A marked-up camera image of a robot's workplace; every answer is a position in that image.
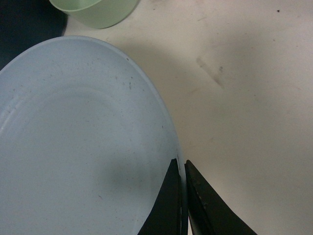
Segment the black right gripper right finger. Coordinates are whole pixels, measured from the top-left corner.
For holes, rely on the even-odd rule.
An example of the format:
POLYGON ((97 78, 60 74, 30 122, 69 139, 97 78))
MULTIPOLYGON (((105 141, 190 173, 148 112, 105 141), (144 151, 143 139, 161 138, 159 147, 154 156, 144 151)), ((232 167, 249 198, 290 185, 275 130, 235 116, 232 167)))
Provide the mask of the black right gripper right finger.
POLYGON ((194 235, 255 235, 190 160, 185 163, 188 213, 194 235))

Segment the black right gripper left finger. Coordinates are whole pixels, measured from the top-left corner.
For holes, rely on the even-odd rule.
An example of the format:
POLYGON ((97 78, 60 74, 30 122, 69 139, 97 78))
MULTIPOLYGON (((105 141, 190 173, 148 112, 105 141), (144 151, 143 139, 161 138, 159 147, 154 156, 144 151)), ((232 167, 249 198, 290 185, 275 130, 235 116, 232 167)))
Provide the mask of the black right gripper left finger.
POLYGON ((172 159, 150 214, 140 235, 181 234, 182 189, 178 162, 172 159))

